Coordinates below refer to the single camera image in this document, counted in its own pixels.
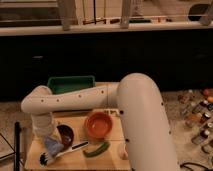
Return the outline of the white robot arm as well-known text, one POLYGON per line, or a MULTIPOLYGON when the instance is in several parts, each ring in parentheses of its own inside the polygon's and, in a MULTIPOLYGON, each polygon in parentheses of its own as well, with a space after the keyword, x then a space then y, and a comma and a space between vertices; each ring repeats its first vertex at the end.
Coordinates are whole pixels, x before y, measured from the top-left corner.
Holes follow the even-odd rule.
POLYGON ((38 86, 21 102, 31 115, 106 107, 119 110, 131 171, 180 171, 161 93, 145 74, 57 95, 38 86))

